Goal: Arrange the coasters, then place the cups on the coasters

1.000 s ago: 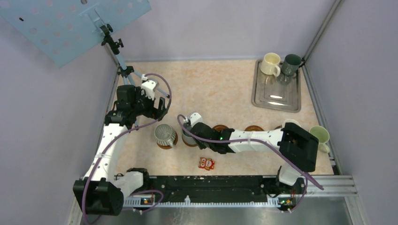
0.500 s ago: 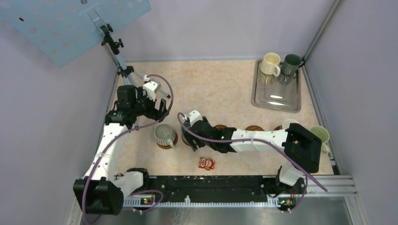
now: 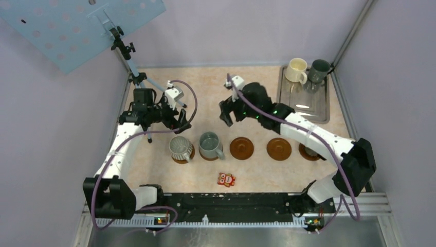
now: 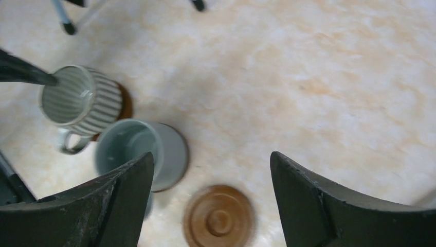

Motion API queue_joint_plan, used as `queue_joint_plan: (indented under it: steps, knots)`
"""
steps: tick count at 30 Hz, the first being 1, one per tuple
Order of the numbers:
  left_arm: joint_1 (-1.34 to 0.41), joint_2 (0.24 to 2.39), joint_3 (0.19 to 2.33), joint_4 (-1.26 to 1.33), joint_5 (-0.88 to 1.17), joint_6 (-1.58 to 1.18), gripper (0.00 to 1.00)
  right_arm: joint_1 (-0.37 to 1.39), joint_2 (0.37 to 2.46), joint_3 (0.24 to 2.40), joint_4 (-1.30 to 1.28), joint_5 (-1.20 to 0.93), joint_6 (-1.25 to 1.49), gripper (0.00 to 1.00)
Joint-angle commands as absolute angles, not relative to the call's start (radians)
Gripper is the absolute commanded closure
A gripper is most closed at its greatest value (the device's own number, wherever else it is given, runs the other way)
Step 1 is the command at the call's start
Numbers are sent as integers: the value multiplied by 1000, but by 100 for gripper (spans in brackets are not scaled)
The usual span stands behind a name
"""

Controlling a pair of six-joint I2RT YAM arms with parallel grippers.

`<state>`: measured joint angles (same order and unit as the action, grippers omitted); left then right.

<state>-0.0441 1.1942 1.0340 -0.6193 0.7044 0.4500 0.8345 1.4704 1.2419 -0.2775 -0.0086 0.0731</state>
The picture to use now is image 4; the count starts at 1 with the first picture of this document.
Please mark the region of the grey ribbed mug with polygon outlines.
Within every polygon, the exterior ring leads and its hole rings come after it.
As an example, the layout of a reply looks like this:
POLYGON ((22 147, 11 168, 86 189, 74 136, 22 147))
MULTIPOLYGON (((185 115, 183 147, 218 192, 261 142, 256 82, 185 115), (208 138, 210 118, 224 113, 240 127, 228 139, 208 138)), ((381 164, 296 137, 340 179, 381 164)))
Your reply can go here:
POLYGON ((42 87, 39 107, 58 128, 58 150, 74 155, 117 120, 122 92, 115 80, 86 66, 64 66, 53 76, 59 84, 42 87))

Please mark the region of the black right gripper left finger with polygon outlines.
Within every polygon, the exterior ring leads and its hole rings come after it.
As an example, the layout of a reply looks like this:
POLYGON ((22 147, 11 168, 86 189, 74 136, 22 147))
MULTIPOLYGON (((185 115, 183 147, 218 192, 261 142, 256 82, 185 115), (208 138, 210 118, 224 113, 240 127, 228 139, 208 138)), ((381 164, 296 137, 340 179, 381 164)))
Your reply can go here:
POLYGON ((1 246, 137 246, 143 220, 118 204, 120 175, 1 206, 1 246))

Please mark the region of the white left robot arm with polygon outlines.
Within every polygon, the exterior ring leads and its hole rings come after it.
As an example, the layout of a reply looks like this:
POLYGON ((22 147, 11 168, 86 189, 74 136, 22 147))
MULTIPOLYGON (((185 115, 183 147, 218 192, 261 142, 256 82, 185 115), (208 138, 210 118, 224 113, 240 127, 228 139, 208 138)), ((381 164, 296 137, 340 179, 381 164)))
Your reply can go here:
MULTIPOLYGON (((58 80, 44 70, 1 49, 1 82, 57 86, 58 80)), ((1 206, 36 201, 6 156, 1 153, 1 206)))

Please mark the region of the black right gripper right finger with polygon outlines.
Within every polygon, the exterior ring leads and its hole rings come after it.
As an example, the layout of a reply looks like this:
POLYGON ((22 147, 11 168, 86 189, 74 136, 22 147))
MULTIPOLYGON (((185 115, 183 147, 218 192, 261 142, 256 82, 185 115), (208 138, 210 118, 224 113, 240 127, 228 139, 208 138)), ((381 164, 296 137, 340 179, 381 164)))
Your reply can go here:
POLYGON ((287 246, 435 246, 435 210, 342 186, 275 151, 270 171, 287 246))

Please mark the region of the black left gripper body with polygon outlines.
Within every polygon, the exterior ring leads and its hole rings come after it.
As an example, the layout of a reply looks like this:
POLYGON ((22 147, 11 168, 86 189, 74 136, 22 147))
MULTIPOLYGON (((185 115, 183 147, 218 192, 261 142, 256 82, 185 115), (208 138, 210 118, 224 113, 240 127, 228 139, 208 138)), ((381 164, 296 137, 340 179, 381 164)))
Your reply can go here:
POLYGON ((1 49, 1 82, 23 82, 44 86, 57 86, 52 74, 1 49))

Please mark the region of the grey blue mug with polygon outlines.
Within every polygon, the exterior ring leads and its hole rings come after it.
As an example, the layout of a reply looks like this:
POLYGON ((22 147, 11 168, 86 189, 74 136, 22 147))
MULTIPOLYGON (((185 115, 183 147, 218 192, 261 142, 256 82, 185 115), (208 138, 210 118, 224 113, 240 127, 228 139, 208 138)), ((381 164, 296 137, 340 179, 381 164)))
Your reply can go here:
POLYGON ((175 131, 159 122, 131 118, 99 135, 94 156, 99 175, 121 172, 118 204, 125 215, 140 221, 151 211, 151 193, 176 181, 184 161, 183 142, 175 131))

